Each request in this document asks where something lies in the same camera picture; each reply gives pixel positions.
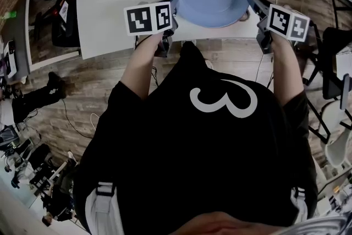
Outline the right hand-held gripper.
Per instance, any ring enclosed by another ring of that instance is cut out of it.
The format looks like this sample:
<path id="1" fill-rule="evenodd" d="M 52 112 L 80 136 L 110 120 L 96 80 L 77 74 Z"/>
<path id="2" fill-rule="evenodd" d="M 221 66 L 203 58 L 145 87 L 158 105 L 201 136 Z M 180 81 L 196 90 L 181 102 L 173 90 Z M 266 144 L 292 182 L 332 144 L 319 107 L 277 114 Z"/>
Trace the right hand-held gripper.
<path id="1" fill-rule="evenodd" d="M 275 4 L 268 5 L 268 0 L 247 1 L 260 18 L 256 39 L 264 54 L 272 52 L 272 33 L 293 42 L 306 40 L 309 17 Z"/>

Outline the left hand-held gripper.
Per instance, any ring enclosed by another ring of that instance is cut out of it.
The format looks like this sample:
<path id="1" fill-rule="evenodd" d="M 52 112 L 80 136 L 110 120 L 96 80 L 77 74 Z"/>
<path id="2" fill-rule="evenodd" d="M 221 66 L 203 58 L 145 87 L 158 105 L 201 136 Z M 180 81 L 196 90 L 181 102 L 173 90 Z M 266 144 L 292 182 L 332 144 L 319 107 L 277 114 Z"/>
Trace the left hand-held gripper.
<path id="1" fill-rule="evenodd" d="M 167 57 L 172 45 L 172 36 L 178 28 L 175 16 L 178 11 L 178 0 L 160 0 L 153 3 L 141 2 L 137 6 L 124 8 L 127 34 L 135 37 L 135 47 L 143 39 L 162 33 L 155 52 L 156 57 Z"/>

